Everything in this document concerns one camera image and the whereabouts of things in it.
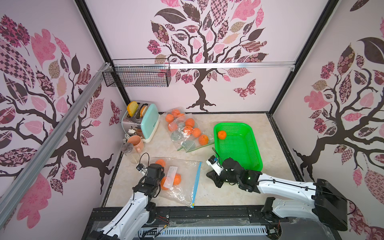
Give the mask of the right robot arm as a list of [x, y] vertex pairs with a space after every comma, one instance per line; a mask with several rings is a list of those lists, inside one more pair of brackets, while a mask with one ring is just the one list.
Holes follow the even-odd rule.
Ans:
[[348, 229], [348, 199], [326, 180], [312, 183], [275, 178], [245, 170], [232, 158], [220, 163], [211, 156], [206, 163], [212, 168], [206, 176], [218, 188], [229, 183], [249, 193], [271, 194], [263, 207], [267, 217], [311, 219], [337, 231]]

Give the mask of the orange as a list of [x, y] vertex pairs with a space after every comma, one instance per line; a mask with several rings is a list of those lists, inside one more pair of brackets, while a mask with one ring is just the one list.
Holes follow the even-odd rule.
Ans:
[[223, 130], [218, 131], [217, 136], [218, 136], [219, 140], [225, 140], [227, 137], [227, 132], [223, 131]]

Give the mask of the green plastic basket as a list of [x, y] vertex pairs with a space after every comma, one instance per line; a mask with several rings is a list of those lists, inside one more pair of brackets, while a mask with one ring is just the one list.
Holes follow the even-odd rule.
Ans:
[[[218, 131], [226, 131], [225, 140], [219, 140]], [[245, 170], [262, 171], [263, 162], [251, 126], [245, 123], [218, 123], [214, 127], [215, 151], [222, 163], [232, 158]]]

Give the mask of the blue-zip clear bag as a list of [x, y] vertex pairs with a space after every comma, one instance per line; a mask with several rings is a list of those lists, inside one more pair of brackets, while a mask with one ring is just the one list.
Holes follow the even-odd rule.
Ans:
[[193, 209], [202, 163], [166, 157], [153, 157], [150, 163], [161, 165], [165, 172], [160, 183], [160, 194], [154, 202], [160, 206]]

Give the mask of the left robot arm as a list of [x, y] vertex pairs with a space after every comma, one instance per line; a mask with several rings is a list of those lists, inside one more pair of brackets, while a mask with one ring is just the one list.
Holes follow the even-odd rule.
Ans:
[[155, 218], [156, 204], [151, 200], [161, 191], [165, 177], [164, 167], [150, 164], [147, 172], [133, 187], [133, 194], [127, 204], [100, 231], [92, 231], [88, 240], [132, 240], [138, 231]]

